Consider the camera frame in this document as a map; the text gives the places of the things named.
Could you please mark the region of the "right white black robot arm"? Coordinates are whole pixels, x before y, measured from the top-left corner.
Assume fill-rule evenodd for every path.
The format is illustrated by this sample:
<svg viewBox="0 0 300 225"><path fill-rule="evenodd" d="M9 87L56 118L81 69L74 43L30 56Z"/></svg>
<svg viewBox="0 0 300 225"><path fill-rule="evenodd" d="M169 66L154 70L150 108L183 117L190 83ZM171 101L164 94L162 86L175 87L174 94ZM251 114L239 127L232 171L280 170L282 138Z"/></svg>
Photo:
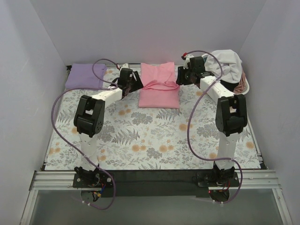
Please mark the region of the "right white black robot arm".
<svg viewBox="0 0 300 225"><path fill-rule="evenodd" d="M213 168L198 172L195 180L200 187L229 185L238 180L234 160L236 143L248 123L246 98L234 94L221 84L219 77L207 72L204 59L183 54L184 65L178 67L178 85L194 84L208 94L217 104L215 124L219 131L218 153L212 159Z"/></svg>

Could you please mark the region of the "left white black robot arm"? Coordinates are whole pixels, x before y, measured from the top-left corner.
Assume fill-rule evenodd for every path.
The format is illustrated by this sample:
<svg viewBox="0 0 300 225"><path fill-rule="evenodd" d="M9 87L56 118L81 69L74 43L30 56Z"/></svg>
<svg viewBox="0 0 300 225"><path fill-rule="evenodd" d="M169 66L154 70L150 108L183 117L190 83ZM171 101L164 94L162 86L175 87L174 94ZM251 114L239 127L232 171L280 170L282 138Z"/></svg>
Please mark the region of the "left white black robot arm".
<svg viewBox="0 0 300 225"><path fill-rule="evenodd" d="M97 135L104 125L105 109L123 99L128 93L143 88L138 72L129 65L120 67L120 76L104 90L92 96L81 96L75 113L74 125L79 133L81 152L83 153L80 167L75 168L80 180L93 187L100 181L97 159Z"/></svg>

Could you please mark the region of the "pink t shirt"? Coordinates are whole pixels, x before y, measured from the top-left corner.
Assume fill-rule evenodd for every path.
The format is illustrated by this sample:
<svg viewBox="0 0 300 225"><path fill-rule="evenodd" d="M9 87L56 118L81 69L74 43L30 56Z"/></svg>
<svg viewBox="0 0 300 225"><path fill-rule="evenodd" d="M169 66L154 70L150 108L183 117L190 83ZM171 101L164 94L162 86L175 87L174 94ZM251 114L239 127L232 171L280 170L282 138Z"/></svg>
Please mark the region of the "pink t shirt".
<svg viewBox="0 0 300 225"><path fill-rule="evenodd" d="M143 88L139 91L140 108L179 109L180 86L176 83L174 62L159 66L142 63L141 81Z"/></svg>

